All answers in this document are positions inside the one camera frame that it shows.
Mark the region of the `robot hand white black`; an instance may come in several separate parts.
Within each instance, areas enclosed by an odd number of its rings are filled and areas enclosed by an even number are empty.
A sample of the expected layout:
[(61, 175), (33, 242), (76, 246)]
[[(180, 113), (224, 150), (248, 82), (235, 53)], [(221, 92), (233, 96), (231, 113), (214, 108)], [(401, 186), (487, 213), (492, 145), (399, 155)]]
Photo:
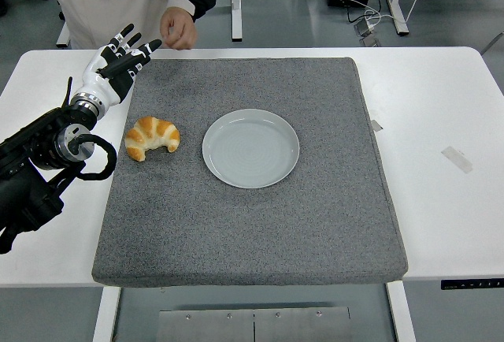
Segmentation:
[(161, 40), (154, 39), (134, 48), (142, 35), (137, 32), (129, 37), (133, 29), (133, 24), (127, 25), (106, 45), (98, 48), (83, 72), (83, 86), (72, 96), (72, 104), (93, 106), (101, 117), (111, 106), (123, 102), (139, 71), (161, 46)]

